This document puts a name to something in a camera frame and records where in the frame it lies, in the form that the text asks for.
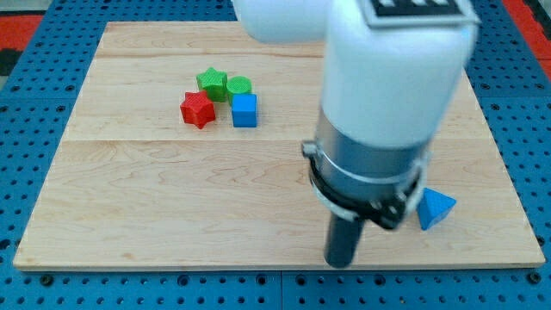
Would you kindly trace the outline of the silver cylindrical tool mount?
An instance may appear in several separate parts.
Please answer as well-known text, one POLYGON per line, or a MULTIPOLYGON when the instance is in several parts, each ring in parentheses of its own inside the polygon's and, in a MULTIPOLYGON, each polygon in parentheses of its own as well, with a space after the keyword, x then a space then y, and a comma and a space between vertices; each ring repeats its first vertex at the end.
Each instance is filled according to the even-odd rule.
POLYGON ((302 144, 311 184, 346 220, 393 230, 417 207, 427 175, 429 142, 374 146, 337 129, 319 112, 313 140, 302 144))

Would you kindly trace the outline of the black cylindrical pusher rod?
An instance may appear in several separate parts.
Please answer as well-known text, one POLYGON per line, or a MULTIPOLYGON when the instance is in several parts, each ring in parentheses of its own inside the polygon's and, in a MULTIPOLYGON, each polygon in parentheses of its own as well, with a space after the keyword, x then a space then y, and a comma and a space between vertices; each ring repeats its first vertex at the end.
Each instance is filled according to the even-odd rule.
POLYGON ((324 248, 324 259, 331 267, 346 268, 352 263, 364 223, 364 220, 349 221, 331 215, 324 248))

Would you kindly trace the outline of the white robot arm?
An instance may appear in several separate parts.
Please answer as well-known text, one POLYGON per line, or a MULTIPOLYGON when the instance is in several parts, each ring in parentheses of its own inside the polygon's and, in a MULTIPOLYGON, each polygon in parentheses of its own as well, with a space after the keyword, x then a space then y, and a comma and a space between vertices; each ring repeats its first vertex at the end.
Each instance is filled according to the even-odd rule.
POLYGON ((430 143, 475 45, 468 1, 234 0, 265 44, 325 45, 315 136, 301 146, 331 211, 325 261, 348 266, 363 226, 393 230, 421 202, 430 143))

